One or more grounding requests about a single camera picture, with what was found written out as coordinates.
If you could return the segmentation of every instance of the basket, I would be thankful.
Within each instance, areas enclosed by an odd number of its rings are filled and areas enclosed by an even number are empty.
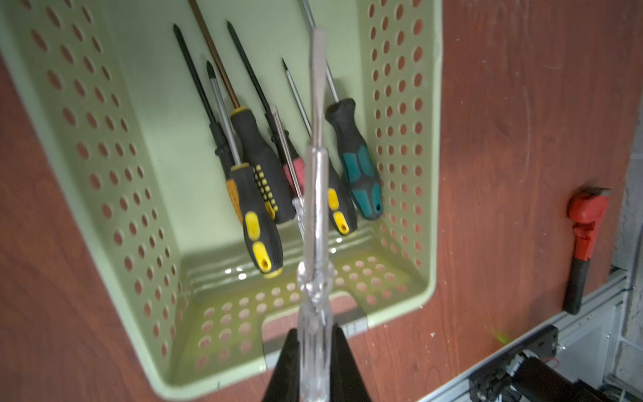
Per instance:
[[[420,307],[435,289],[442,11],[438,0],[311,3],[340,97],[356,100],[383,180],[382,218],[360,220],[347,237],[330,233],[334,309],[350,335]],[[226,20],[304,154],[280,61],[309,107],[298,1],[200,5],[262,132]],[[287,223],[283,274],[265,279],[250,261],[172,31],[181,27],[207,83],[210,54],[187,1],[7,0],[0,10],[2,56],[154,391],[190,399],[274,365],[285,334],[275,328],[296,322],[303,244]],[[329,124],[325,142],[341,175]]]

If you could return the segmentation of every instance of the black and yellow screwdriver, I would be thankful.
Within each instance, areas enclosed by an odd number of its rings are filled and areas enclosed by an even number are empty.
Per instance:
[[[188,51],[188,46],[185,44],[183,34],[176,24],[174,24],[174,35],[176,36],[176,40],[179,42],[179,47],[181,48],[181,52],[183,53],[183,58],[185,59],[185,63],[188,65],[188,70],[190,70],[190,75],[192,76],[192,80],[194,81],[194,86],[197,88],[199,97],[201,97],[201,102],[203,103],[205,113],[210,119],[210,132],[212,133],[214,144],[216,144],[217,146],[217,149],[214,151],[214,153],[219,157],[219,161],[221,162],[223,174],[226,178],[226,187],[228,187],[228,195],[230,196],[230,201],[235,208],[235,212],[237,213],[239,221],[243,223],[243,218],[241,217],[241,209],[239,208],[239,195],[237,193],[237,187],[230,177],[230,170],[234,166],[234,159],[232,157],[230,145],[228,145],[226,136],[225,134],[223,134],[221,124],[219,124],[217,119],[214,117],[214,113],[212,113],[212,108],[210,107],[210,103],[208,102],[208,97],[205,95],[205,91],[203,90],[203,86],[201,85],[201,81],[199,80],[197,70],[194,68],[194,63],[192,62],[192,57],[190,56],[190,52]]]
[[[232,126],[234,126],[243,147],[244,157],[255,169],[255,181],[260,189],[266,209],[273,217],[276,223],[284,223],[292,220],[296,212],[292,204],[290,187],[279,159],[274,150],[268,145],[259,132],[257,121],[250,109],[239,104],[239,99],[235,94],[232,84],[226,74],[219,52],[214,46],[208,27],[205,24],[203,15],[199,10],[196,0],[188,0],[194,17],[199,24],[201,33],[210,49],[214,63],[219,71],[219,76],[235,108],[230,116]]]
[[[308,0],[301,0],[303,12],[311,31],[315,28]],[[382,215],[382,188],[379,174],[368,154],[364,137],[355,124],[355,100],[340,100],[332,81],[331,69],[326,63],[326,81],[331,89],[334,104],[326,109],[326,120],[335,129],[337,152],[344,167],[345,181],[359,211],[366,219],[377,219]]]
[[[241,163],[241,157],[235,144],[232,124],[223,103],[223,95],[217,83],[217,77],[208,61],[206,64],[210,84],[214,91],[217,107],[223,121],[223,129],[228,137],[230,150],[235,165],[230,170],[230,177],[237,187],[239,194],[239,207],[243,218],[243,233],[246,247],[252,261],[265,277],[273,278],[279,275],[284,264],[284,251],[277,231],[277,225],[272,219],[259,189],[254,180],[255,171],[249,163]]]
[[[306,126],[308,136],[312,137],[311,123],[306,115],[306,110],[303,108],[302,99],[299,97],[299,92],[294,84],[293,76],[290,74],[288,66],[286,66],[283,59],[282,63],[284,64],[284,71],[286,78],[288,79],[288,85],[290,86],[294,100],[297,103],[297,109],[299,109],[299,113],[302,116],[303,124]],[[330,162],[328,166],[328,182],[328,206],[331,213],[331,223],[342,235],[352,233],[358,228],[358,216],[357,213],[355,213],[355,207],[353,206],[353,201],[350,198],[350,194],[346,189],[346,186],[342,183],[340,175],[337,174]]]

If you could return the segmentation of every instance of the flathead screwdriver tip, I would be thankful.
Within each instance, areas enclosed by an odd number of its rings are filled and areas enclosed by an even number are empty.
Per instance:
[[[212,63],[208,60],[205,63],[205,68],[208,70],[208,77],[217,79],[217,76],[214,75],[214,67],[212,67]]]

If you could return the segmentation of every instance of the red tool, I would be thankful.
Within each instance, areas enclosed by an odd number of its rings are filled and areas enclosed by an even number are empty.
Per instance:
[[[567,216],[574,221],[572,231],[576,237],[576,246],[563,310],[572,315],[578,314],[581,309],[590,259],[609,201],[610,189],[592,187],[575,196],[569,206]]]

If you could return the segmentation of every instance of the perforated basket wall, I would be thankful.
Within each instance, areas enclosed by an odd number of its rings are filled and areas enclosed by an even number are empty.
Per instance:
[[[263,110],[226,19],[304,154],[307,135],[280,61],[310,99],[309,34],[298,1],[200,6],[262,132]],[[338,320],[351,334],[421,306],[435,288],[441,3],[311,6],[327,28],[338,91],[356,99],[358,127],[383,179],[384,216],[360,221],[348,237],[332,232],[329,241]],[[294,268],[302,241],[293,223],[280,227],[285,264],[275,279],[250,263],[172,33],[180,25],[206,77],[210,55],[187,2],[7,0],[0,10],[3,59],[152,388],[189,399],[274,364],[300,300]]]

